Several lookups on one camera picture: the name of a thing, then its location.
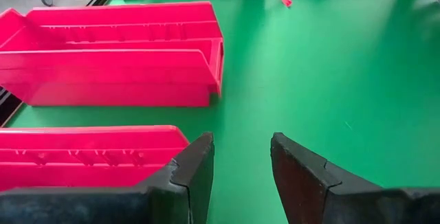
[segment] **green table surface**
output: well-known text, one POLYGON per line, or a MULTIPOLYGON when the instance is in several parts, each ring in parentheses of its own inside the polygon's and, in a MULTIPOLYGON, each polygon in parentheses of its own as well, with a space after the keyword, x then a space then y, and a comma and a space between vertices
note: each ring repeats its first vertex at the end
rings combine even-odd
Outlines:
MULTIPOLYGON (((110 0, 110 5, 198 0, 110 0)), ((209 223, 286 223, 270 161, 282 131, 384 187, 440 186, 435 0, 209 0, 225 39, 208 108, 29 107, 9 127, 174 124, 214 132, 209 223)))

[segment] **pink plastic bin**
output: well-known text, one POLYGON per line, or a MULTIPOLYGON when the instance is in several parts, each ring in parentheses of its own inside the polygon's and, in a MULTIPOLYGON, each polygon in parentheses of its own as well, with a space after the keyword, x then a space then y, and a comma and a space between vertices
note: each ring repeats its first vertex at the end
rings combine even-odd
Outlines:
POLYGON ((0 191, 134 186, 188 140, 174 126, 0 129, 0 191))
POLYGON ((31 105, 205 107, 221 94, 209 2, 0 14, 0 85, 31 105))

